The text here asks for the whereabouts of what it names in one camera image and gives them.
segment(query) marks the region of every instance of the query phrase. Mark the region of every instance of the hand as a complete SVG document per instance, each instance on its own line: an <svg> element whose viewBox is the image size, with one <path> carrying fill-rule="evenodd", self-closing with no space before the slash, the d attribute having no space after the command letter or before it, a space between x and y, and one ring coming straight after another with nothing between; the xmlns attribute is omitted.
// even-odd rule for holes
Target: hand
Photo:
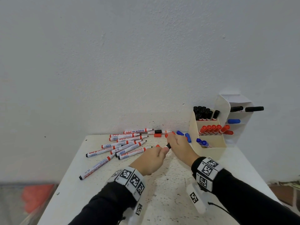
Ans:
<svg viewBox="0 0 300 225"><path fill-rule="evenodd" d="M163 165L163 160L166 158L168 152L168 147L148 148L130 166L137 169L143 176L151 175Z"/></svg>
<svg viewBox="0 0 300 225"><path fill-rule="evenodd" d="M169 134L167 141L170 143L171 150L174 152L176 157L189 167L191 167L193 162L200 157L196 154L196 152L194 152L185 136Z"/></svg>

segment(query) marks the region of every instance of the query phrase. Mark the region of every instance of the person's left arm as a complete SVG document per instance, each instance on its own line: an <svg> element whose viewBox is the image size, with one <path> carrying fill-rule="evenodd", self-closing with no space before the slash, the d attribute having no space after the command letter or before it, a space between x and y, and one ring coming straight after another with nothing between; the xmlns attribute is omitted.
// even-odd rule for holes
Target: person's left arm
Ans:
<svg viewBox="0 0 300 225"><path fill-rule="evenodd" d="M92 197L69 225L118 224L124 211L137 204L144 189L143 176L158 170L168 151L167 147L149 148L129 167L114 173L103 189Z"/></svg>

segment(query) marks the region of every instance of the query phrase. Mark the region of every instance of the person's left hand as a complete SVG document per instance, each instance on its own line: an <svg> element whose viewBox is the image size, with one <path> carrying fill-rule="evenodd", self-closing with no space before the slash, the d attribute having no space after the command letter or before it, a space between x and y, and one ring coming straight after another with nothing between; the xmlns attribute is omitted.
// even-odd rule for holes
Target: person's left hand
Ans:
<svg viewBox="0 0 300 225"><path fill-rule="evenodd" d="M168 147L152 147L148 148L143 154L138 157L129 166L137 169L141 175L151 175L153 172L157 171L162 165L163 160L168 153Z"/></svg>

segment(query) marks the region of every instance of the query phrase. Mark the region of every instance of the scuffed table surface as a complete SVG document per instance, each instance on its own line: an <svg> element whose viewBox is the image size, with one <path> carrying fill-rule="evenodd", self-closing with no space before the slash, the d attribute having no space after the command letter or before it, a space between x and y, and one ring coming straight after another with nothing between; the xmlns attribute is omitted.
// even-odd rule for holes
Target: scuffed table surface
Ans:
<svg viewBox="0 0 300 225"><path fill-rule="evenodd" d="M128 166L138 156L123 160L113 158L95 173L84 180L79 175L99 161L109 152L86 158L85 154L98 150L102 144L109 143L109 135L86 136L64 175L56 193L53 195L38 225L68 224L104 186L107 179L118 169ZM143 147L164 147L166 138L146 138ZM260 192L278 201L263 179L237 147L227 148L219 160L236 178L248 183ZM186 193L186 186L193 182L192 172L188 166L179 161L170 151L163 166L151 176L146 177L148 188L148 205L142 224L238 224L226 212L210 206L209 211L200 215ZM215 196L212 202L220 206Z"/></svg>

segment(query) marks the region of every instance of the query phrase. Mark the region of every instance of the wristband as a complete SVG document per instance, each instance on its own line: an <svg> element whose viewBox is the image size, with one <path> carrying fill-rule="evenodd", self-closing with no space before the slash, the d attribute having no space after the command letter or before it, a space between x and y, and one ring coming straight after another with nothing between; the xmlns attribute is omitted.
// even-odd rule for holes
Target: wristband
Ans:
<svg viewBox="0 0 300 225"><path fill-rule="evenodd" d="M125 167L122 170L116 171L107 182L118 182L124 185L132 196L138 201L143 193L146 185L143 175L137 170L130 166Z"/></svg>
<svg viewBox="0 0 300 225"><path fill-rule="evenodd" d="M222 169L223 167L212 158L203 159L196 173L196 181L199 187L205 192L212 192L213 180Z"/></svg>

